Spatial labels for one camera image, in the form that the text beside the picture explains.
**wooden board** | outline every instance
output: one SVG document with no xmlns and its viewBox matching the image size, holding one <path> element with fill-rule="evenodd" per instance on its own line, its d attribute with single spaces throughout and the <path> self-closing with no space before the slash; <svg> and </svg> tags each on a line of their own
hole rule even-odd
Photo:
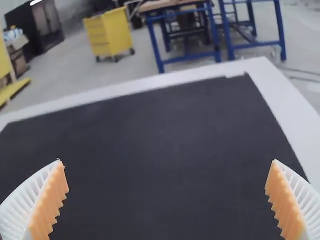
<svg viewBox="0 0 320 240">
<path fill-rule="evenodd" d="M 171 6 L 179 6 L 187 3 L 203 2 L 204 0 L 157 0 L 147 1 L 139 7 L 139 12 L 144 13 L 152 10 L 167 8 Z"/>
</svg>

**blue metal workbench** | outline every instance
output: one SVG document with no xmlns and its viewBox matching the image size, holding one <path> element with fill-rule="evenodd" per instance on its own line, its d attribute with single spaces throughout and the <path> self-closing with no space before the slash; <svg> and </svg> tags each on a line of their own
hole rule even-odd
<svg viewBox="0 0 320 240">
<path fill-rule="evenodd" d="M 213 13 L 215 8 L 213 8 L 213 3 L 211 0 L 159 0 L 150 1 L 145 4 L 152 4 L 154 2 L 159 2 L 158 7 L 151 7 L 147 10 L 140 11 L 145 15 L 146 24 L 149 30 L 150 39 L 152 43 L 152 48 L 155 56 L 155 61 L 159 73 L 164 73 L 166 64 L 182 62 L 187 60 L 193 60 L 197 58 L 203 58 L 208 56 L 214 56 L 216 62 L 221 62 L 221 50 L 219 47 L 218 32 L 217 29 L 223 29 L 224 40 L 227 47 L 227 56 L 229 60 L 235 60 L 235 50 L 255 48 L 263 46 L 273 46 L 278 45 L 281 48 L 280 58 L 282 61 L 286 60 L 286 45 L 285 45 L 285 35 L 284 28 L 280 10 L 279 0 L 218 0 L 218 5 L 220 13 Z M 273 2 L 275 9 L 275 16 L 278 28 L 278 39 L 272 41 L 258 41 L 257 40 L 257 27 L 253 9 L 253 3 L 258 2 Z M 240 21 L 238 19 L 238 12 L 236 5 L 246 4 L 248 11 L 248 20 Z M 180 10 L 180 7 L 187 5 L 195 5 L 196 7 L 188 10 Z M 226 11 L 226 5 L 232 5 L 233 11 Z M 198 13 L 198 25 L 196 27 L 190 26 L 187 29 L 173 30 L 171 22 L 175 21 L 178 15 L 188 14 L 188 13 Z M 221 22 L 216 24 L 216 16 L 221 17 Z M 159 23 L 161 28 L 163 43 L 166 52 L 170 52 L 171 40 L 175 38 L 184 39 L 184 55 L 174 58 L 169 58 L 163 60 L 161 58 L 157 39 L 154 31 L 154 23 Z M 230 30 L 234 29 L 237 31 L 247 43 L 234 44 L 231 39 Z M 189 54 L 188 52 L 188 36 L 190 35 L 204 35 L 205 42 L 210 43 L 210 34 L 212 36 L 212 50 L 197 54 Z"/>
<path fill-rule="evenodd" d="M 180 7 L 187 6 L 187 5 L 195 5 L 196 8 L 177 11 Z M 181 30 L 181 29 L 176 31 L 172 30 L 169 19 L 172 19 L 178 15 L 183 15 L 187 13 L 198 13 L 199 26 L 190 27 L 186 30 Z M 157 9 L 144 11 L 143 14 L 145 15 L 146 25 L 150 34 L 155 61 L 160 74 L 165 72 L 164 66 L 171 63 L 177 63 L 177 62 L 193 60 L 193 59 L 209 57 L 209 56 L 213 56 L 216 62 L 218 63 L 221 62 L 221 52 L 219 48 L 218 33 L 217 33 L 216 24 L 215 24 L 215 19 L 212 12 L 212 3 L 210 0 L 197 0 L 197 1 L 189 1 L 186 3 L 181 3 L 181 4 L 170 5 L 170 6 L 162 6 Z M 173 58 L 163 60 L 161 58 L 159 48 L 158 48 L 158 43 L 157 43 L 155 31 L 154 31 L 154 23 L 159 23 L 160 25 L 165 50 L 167 52 L 170 51 L 170 41 L 172 39 L 184 38 L 185 42 L 187 42 L 188 36 L 190 35 L 204 34 L 206 38 L 206 42 L 208 43 L 210 41 L 210 36 L 209 36 L 210 33 L 211 33 L 212 42 L 213 42 L 212 50 L 207 52 L 197 53 L 197 54 L 190 54 L 188 51 L 187 44 L 185 44 L 183 56 L 178 56 L 178 57 L 173 57 Z"/>
<path fill-rule="evenodd" d="M 254 15 L 253 3 L 259 3 L 259 2 L 273 2 L 274 9 L 275 9 L 275 17 L 277 21 L 277 28 L 278 28 L 278 39 L 275 39 L 272 41 L 257 40 L 256 38 L 257 27 L 256 27 L 255 15 Z M 246 4 L 249 20 L 245 20 L 245 21 L 238 20 L 238 12 L 236 8 L 236 4 Z M 226 8 L 225 8 L 226 5 L 232 5 L 233 11 L 226 12 Z M 231 0 L 231 1 L 219 0 L 219 8 L 220 8 L 220 14 L 215 14 L 215 15 L 220 15 L 222 19 L 222 25 L 218 27 L 222 27 L 224 30 L 229 60 L 235 59 L 235 50 L 263 47 L 263 46 L 273 46 L 273 45 L 280 46 L 281 60 L 285 61 L 287 59 L 285 34 L 284 34 L 284 27 L 283 27 L 279 0 Z M 231 19 L 230 17 L 228 17 L 231 14 L 234 15 L 234 19 Z M 230 35 L 231 28 L 236 30 L 245 40 L 247 40 L 248 43 L 233 44 L 231 35 Z"/>
</svg>

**concrete floor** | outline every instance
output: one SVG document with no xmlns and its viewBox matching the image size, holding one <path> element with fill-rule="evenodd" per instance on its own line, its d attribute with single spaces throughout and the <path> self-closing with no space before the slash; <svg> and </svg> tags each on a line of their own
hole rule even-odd
<svg viewBox="0 0 320 240">
<path fill-rule="evenodd" d="M 278 30 L 273 5 L 264 2 L 256 3 L 254 10 L 258 37 L 268 40 L 275 39 L 278 36 Z M 247 13 L 244 5 L 240 5 L 238 11 L 240 18 L 246 18 Z M 317 47 L 320 42 L 319 13 L 301 5 L 292 6 L 290 2 L 289 4 L 282 2 L 282 15 L 287 48 L 285 63 L 280 63 L 277 56 L 272 57 L 272 53 L 275 52 L 272 47 L 243 50 L 238 52 L 237 56 L 251 58 L 263 55 L 270 58 L 278 66 L 320 72 L 320 48 Z M 160 31 L 157 27 L 155 30 L 161 54 L 165 57 L 167 53 L 163 48 Z M 96 63 L 86 33 L 83 30 L 79 31 L 30 63 L 31 70 L 24 77 L 31 77 L 32 83 L 2 109 L 0 114 L 90 89 L 158 74 L 147 29 L 134 30 L 132 38 L 136 50 L 134 56 L 124 55 L 118 63 L 107 60 Z M 213 63 L 214 58 L 209 57 L 167 65 L 165 69 L 170 72 Z M 285 71 L 284 73 L 288 76 L 315 81 L 291 80 L 320 113 L 320 76 L 315 77 L 295 71 Z"/>
</svg>

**yellow cart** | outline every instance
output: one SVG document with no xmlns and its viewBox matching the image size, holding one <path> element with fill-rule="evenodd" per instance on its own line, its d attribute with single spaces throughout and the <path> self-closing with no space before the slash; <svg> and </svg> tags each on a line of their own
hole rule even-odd
<svg viewBox="0 0 320 240">
<path fill-rule="evenodd" d="M 135 54 L 125 6 L 85 18 L 83 22 L 97 62 L 102 56 L 118 62 L 118 55 L 125 51 Z"/>
</svg>

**blue metal frame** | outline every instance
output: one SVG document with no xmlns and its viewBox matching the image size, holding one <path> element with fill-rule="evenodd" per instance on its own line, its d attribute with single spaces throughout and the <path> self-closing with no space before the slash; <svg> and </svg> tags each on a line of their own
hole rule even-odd
<svg viewBox="0 0 320 240">
<path fill-rule="evenodd" d="M 274 3 L 276 21 L 277 21 L 277 25 L 278 25 L 279 39 L 274 40 L 274 41 L 257 41 L 256 40 L 257 28 L 256 28 L 256 21 L 255 21 L 252 3 L 270 2 L 270 1 L 273 1 L 273 3 Z M 235 50 L 246 49 L 246 48 L 255 48 L 255 47 L 261 47 L 261 46 L 270 46 L 270 45 L 279 45 L 281 47 L 281 52 L 280 52 L 281 60 L 285 61 L 287 59 L 285 34 L 284 34 L 284 27 L 283 27 L 283 22 L 282 22 L 279 0 L 231 0 L 230 2 L 224 2 L 224 0 L 218 0 L 218 2 L 219 2 L 219 8 L 220 8 L 220 15 L 222 18 L 221 27 L 223 28 L 224 34 L 225 34 L 227 54 L 228 54 L 229 60 L 235 60 Z M 246 3 L 248 15 L 249 15 L 249 21 L 239 21 L 238 20 L 237 9 L 236 9 L 235 5 L 236 4 L 243 4 L 243 3 Z M 233 12 L 226 12 L 225 5 L 233 5 L 235 21 L 230 22 L 227 14 L 230 14 Z M 251 26 L 252 27 L 251 34 L 245 32 L 241 28 L 241 26 Z M 244 39 L 246 39 L 248 41 L 248 43 L 233 45 L 232 41 L 231 41 L 231 36 L 230 36 L 230 28 L 235 29 Z"/>
<path fill-rule="evenodd" d="M 164 65 L 176 63 L 176 62 L 182 62 L 182 61 L 193 60 L 193 59 L 197 59 L 197 58 L 204 58 L 204 57 L 209 57 L 209 56 L 214 56 L 216 62 L 218 62 L 218 63 L 221 62 L 221 52 L 220 52 L 220 48 L 219 48 L 218 33 L 217 33 L 215 19 L 214 19 L 213 13 L 212 13 L 211 0 L 204 0 L 202 2 L 199 2 L 199 1 L 188 2 L 185 4 L 181 4 L 179 7 L 186 6 L 186 5 L 196 5 L 197 8 L 166 14 L 165 10 L 177 8 L 177 6 L 168 6 L 168 7 L 162 8 L 162 9 L 158 9 L 156 11 L 145 12 L 146 25 L 149 30 L 154 57 L 155 57 L 156 65 L 158 68 L 158 72 L 160 74 L 165 72 Z M 151 13 L 154 13 L 154 12 L 156 12 L 157 15 L 151 16 Z M 168 28 L 166 27 L 166 20 L 165 19 L 173 18 L 177 15 L 182 15 L 182 14 L 186 14 L 186 13 L 195 13 L 195 12 L 199 12 L 200 16 L 203 14 L 203 17 L 201 19 L 203 26 L 201 25 L 201 27 L 203 27 L 203 29 L 204 29 L 203 32 L 205 34 L 206 34 L 206 32 L 208 32 L 208 30 L 206 28 L 208 28 L 208 20 L 209 20 L 211 33 L 212 33 L 212 40 L 213 40 L 213 44 L 214 44 L 214 50 L 209 51 L 209 52 L 197 53 L 197 54 L 189 54 L 188 44 L 187 44 L 188 43 L 188 34 L 187 33 L 184 34 L 184 31 L 181 31 L 181 36 L 179 36 L 179 37 L 183 37 L 184 42 L 185 42 L 184 56 L 179 56 L 179 57 L 174 57 L 174 58 L 162 60 L 160 52 L 159 52 L 159 48 L 158 48 L 158 43 L 157 43 L 155 31 L 154 31 L 154 22 L 157 21 L 160 24 L 165 50 L 168 52 L 168 51 L 170 51 L 170 39 L 176 38 L 177 36 L 175 36 L 175 34 L 177 34 L 177 32 L 172 31 L 172 29 L 170 27 L 168 27 Z"/>
</svg>

